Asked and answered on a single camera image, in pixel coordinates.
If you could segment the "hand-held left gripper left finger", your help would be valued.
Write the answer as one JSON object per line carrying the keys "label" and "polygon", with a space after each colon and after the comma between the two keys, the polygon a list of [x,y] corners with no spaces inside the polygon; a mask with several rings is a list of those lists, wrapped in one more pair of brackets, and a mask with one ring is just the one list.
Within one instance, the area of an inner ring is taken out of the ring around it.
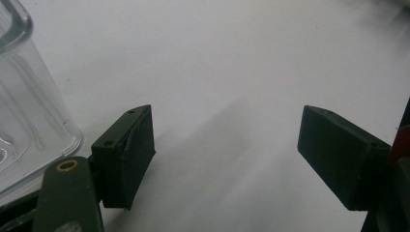
{"label": "hand-held left gripper left finger", "polygon": [[125,112],[92,145],[102,173],[102,203],[130,209],[145,172],[156,153],[150,104]]}

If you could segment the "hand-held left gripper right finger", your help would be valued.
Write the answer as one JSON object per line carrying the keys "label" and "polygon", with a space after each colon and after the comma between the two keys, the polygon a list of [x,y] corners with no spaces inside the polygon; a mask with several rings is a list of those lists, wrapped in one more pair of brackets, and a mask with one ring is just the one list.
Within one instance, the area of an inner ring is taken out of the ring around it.
{"label": "hand-held left gripper right finger", "polygon": [[376,204],[389,144],[333,111],[306,105],[298,152],[348,210]]}

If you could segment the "clear plastic container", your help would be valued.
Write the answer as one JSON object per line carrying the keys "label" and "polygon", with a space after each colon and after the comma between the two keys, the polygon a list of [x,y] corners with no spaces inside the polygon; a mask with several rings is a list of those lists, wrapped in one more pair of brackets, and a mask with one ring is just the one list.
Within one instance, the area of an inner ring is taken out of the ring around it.
{"label": "clear plastic container", "polygon": [[83,141],[33,31],[18,0],[0,0],[0,206],[36,189],[46,167]]}

